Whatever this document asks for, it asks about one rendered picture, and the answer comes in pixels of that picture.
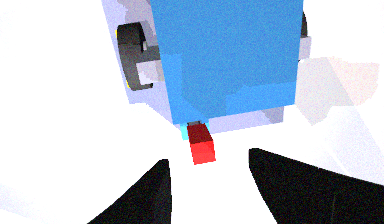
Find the red-headed pin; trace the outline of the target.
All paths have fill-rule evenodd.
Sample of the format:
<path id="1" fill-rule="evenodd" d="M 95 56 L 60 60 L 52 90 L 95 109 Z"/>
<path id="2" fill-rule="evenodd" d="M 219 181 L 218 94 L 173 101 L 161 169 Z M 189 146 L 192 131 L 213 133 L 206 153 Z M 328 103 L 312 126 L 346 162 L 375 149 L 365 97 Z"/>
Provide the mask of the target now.
<path id="1" fill-rule="evenodd" d="M 193 121 L 189 125 L 187 132 L 194 165 L 215 162 L 214 141 L 206 124 Z"/>

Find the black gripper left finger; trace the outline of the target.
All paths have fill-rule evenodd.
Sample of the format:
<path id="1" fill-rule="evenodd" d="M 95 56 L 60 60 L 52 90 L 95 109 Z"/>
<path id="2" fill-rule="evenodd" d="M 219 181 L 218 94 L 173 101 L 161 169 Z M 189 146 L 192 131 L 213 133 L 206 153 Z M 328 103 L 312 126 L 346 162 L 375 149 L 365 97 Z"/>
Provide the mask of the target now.
<path id="1" fill-rule="evenodd" d="M 87 224 L 171 224 L 169 159 L 160 159 L 109 207 Z"/>

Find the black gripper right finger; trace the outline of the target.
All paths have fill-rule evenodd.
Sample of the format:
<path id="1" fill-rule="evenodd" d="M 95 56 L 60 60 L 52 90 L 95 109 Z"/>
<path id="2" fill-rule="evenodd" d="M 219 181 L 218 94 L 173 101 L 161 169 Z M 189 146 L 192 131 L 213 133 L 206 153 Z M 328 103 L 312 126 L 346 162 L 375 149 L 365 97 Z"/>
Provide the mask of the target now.
<path id="1" fill-rule="evenodd" d="M 248 165 L 277 224 L 384 224 L 384 185 L 260 148 Z"/>

